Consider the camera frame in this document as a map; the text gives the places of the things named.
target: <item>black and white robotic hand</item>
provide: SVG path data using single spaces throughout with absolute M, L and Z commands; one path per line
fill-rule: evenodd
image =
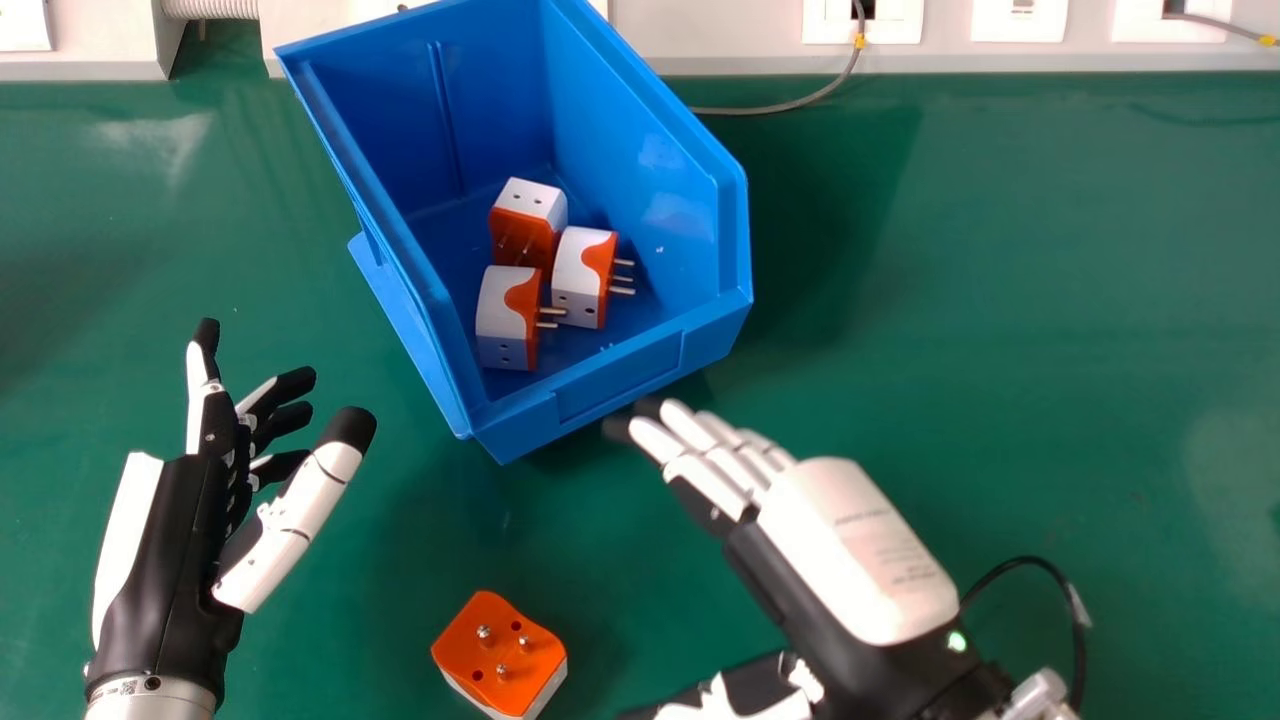
M 339 410 L 311 451 L 264 455 L 311 421 L 315 370 L 268 379 L 238 404 L 214 361 L 219 324 L 187 346 L 184 455 L 124 464 L 93 580 L 88 720 L 207 720 L 227 656 L 289 574 L 356 474 L 376 429 Z M 259 491 L 275 498 L 250 512 Z
M 1078 717 L 1052 670 L 1014 688 L 982 660 L 960 624 L 956 585 L 858 464 L 797 462 L 675 400 L 635 411 L 605 420 L 605 434 L 662 469 L 790 648 L 623 720 Z

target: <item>blue storage container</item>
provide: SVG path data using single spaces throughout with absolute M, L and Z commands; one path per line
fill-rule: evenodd
M 508 462 L 728 354 L 751 305 L 746 178 L 582 0 L 444 0 L 279 51 L 356 205 L 351 252 L 460 438 Z M 618 232 L 635 297 L 477 365 L 508 177 Z

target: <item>flexible hose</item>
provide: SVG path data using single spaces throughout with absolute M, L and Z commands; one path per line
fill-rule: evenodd
M 178 20 L 257 19 L 257 0 L 163 0 L 161 6 Z

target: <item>white wall socket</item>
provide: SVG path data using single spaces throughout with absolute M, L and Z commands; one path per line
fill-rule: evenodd
M 1231 19 L 1231 0 L 1187 0 L 1187 13 Z M 1226 32 L 1187 20 L 1166 20 L 1165 0 L 1115 0 L 1112 42 L 1226 42 Z
M 45 0 L 0 0 L 0 53 L 52 49 Z
M 973 0 L 974 42 L 1062 42 L 1068 0 Z
M 849 45 L 854 40 L 852 0 L 804 0 L 801 42 Z M 872 45 L 919 45 L 924 33 L 924 0 L 877 0 L 876 19 L 867 20 Z

